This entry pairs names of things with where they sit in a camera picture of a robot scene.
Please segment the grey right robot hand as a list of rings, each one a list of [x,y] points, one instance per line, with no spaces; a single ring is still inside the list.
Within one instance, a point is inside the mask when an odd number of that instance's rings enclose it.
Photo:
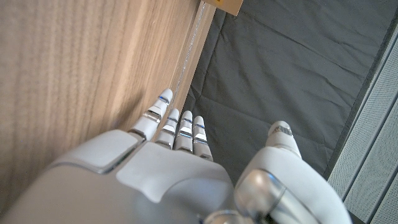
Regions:
[[[204,120],[169,109],[164,90],[128,131],[52,162],[2,223],[350,223],[330,184],[275,122],[236,183],[217,164]]]

